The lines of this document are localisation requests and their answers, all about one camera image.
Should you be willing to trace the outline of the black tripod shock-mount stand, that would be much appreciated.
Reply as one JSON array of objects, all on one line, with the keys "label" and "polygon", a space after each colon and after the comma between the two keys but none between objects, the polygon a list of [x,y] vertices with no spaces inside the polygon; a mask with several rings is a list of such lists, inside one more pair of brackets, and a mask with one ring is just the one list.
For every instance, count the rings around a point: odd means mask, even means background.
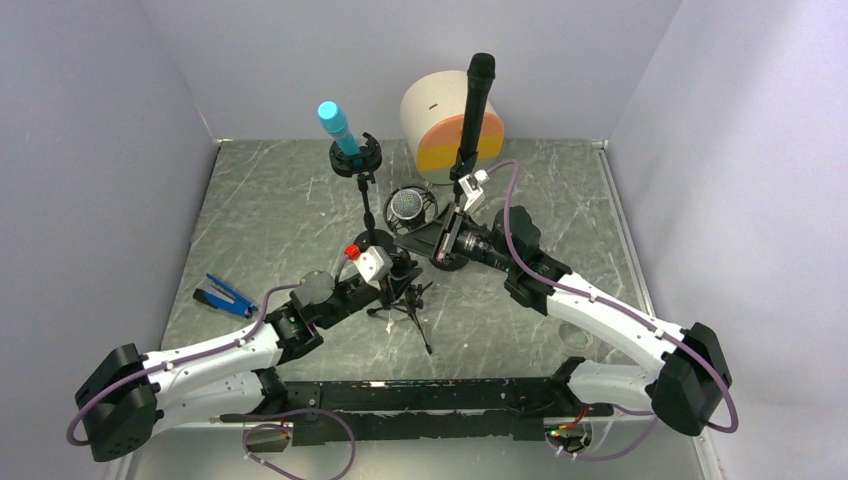
[{"label": "black tripod shock-mount stand", "polygon": [[[391,234],[409,233],[426,223],[426,212],[432,208],[436,213],[438,204],[434,195],[426,188],[416,185],[402,186],[391,193],[383,206],[383,217]],[[418,262],[411,259],[410,254],[401,251],[394,255],[398,260],[398,272],[390,273],[390,285],[394,288],[395,299],[387,306],[369,308],[368,316],[375,316],[381,311],[398,311],[405,313],[418,329],[428,355],[433,349],[426,338],[423,326],[417,312],[423,308],[423,293],[432,285],[416,284],[414,280],[422,273]]]}]

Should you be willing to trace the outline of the silver mesh black microphone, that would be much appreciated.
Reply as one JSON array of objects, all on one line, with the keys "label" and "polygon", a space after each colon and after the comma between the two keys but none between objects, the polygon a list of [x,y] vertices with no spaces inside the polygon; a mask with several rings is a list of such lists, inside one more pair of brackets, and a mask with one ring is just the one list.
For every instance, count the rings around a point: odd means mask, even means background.
[{"label": "silver mesh black microphone", "polygon": [[421,193],[413,188],[395,192],[389,200],[388,222],[408,229],[421,226],[425,222]]}]

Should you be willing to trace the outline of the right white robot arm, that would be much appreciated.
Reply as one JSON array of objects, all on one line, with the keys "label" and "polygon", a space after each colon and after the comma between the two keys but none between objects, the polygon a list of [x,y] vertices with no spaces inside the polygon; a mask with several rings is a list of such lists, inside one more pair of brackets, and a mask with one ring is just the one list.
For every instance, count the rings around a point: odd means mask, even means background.
[{"label": "right white robot arm", "polygon": [[608,343],[632,365],[569,360],[549,392],[553,408],[573,415],[586,404],[648,410],[671,429],[697,436],[718,430],[711,417],[730,404],[732,377],[717,334],[633,309],[590,284],[539,246],[541,232],[526,209],[500,210],[492,227],[453,206],[395,238],[398,247],[448,268],[465,260],[506,273],[504,287],[519,305],[575,325]]}]

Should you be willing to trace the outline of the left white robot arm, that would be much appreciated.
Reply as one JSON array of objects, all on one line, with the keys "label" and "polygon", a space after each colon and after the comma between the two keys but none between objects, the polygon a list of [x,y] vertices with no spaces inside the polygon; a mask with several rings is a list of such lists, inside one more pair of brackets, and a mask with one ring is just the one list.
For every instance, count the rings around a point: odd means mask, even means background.
[{"label": "left white robot arm", "polygon": [[111,350],[74,395],[66,440],[96,462],[123,457],[155,435],[200,418],[277,418],[286,392],[277,367],[311,353],[328,330],[369,305],[393,304],[413,290],[419,263],[406,254],[366,251],[353,275],[325,271],[268,290],[248,326],[171,350]]}]

